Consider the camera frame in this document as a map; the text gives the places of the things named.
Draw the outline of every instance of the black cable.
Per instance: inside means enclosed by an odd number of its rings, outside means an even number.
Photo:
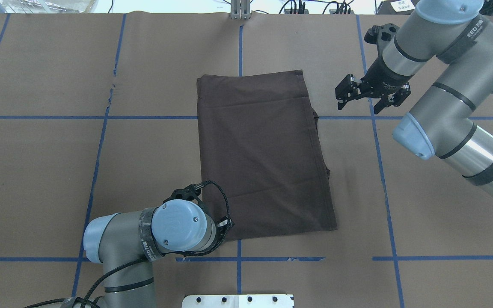
[[[45,302],[38,302],[37,304],[33,304],[33,305],[30,305],[30,306],[27,306],[24,308],[36,308],[36,307],[41,307],[41,306],[45,306],[45,305],[49,305],[49,304],[56,304],[57,302],[64,302],[65,300],[67,300],[67,299],[66,298],[57,298],[57,299],[47,300]],[[89,306],[91,306],[92,308],[100,308],[95,302],[91,302],[90,300],[86,300],[86,299],[83,299],[80,297],[76,298],[76,302],[89,304]]]
[[[282,12],[282,10],[284,10],[284,7],[286,6],[286,4],[288,4],[289,2],[294,2],[294,4],[296,4],[296,1],[295,0],[288,0],[286,1],[282,7],[281,7],[281,10],[279,10],[279,14]],[[290,12],[292,13],[292,4],[290,4]]]
[[[145,262],[145,261],[147,261],[146,258],[139,258],[139,259],[137,259],[135,261],[131,261],[129,263],[125,263],[125,264],[121,265],[120,267],[116,267],[115,269],[112,269],[111,271],[109,271],[109,272],[105,273],[104,275],[102,275],[102,277],[98,278],[98,280],[92,285],[92,287],[90,287],[89,291],[86,293],[86,295],[85,295],[85,301],[81,304],[81,308],[85,308],[86,303],[88,302],[90,296],[92,295],[92,293],[94,292],[94,290],[96,290],[96,287],[98,287],[98,285],[104,279],[110,277],[110,275],[113,275],[116,272],[121,271],[122,269],[124,269],[126,267],[130,267],[131,265],[135,265],[135,264],[142,263],[142,262]]]
[[[355,1],[355,0],[351,0],[350,2],[342,2],[340,7],[336,10],[336,12],[334,12],[334,14],[351,14],[351,6],[350,4]]]
[[[331,5],[331,4],[333,4],[333,3],[336,3],[336,10],[338,10],[338,8],[339,8],[340,4],[339,4],[338,2],[336,2],[336,1],[330,1],[330,2],[328,2],[327,6],[325,6],[325,8],[324,8],[324,10],[323,10],[323,14],[324,14],[324,12],[326,12],[326,11],[327,11],[328,6],[330,6],[330,5]]]
[[[226,238],[227,232],[233,226],[233,222],[231,220],[231,216],[229,215],[229,202],[227,201],[226,193],[223,191],[222,187],[220,187],[220,185],[218,185],[218,183],[216,183],[215,181],[211,181],[211,180],[205,181],[204,183],[206,183],[207,185],[208,184],[213,184],[215,187],[218,188],[218,190],[220,191],[220,193],[222,193],[223,200],[226,202],[226,212],[227,212],[226,228],[223,230],[223,234],[222,234],[221,238],[214,245],[214,247],[211,248],[210,250],[206,251],[206,252],[201,252],[201,253],[196,253],[196,252],[172,252],[172,253],[181,254],[184,257],[203,257],[204,255],[208,255],[209,253],[211,253],[214,250],[216,250],[223,243],[224,239]]]
[[[35,308],[35,307],[39,307],[39,306],[44,306],[44,305],[49,305],[49,304],[55,304],[57,302],[63,302],[65,300],[66,300],[65,298],[57,298],[57,299],[47,300],[45,302],[38,302],[37,304],[26,306],[24,308]]]

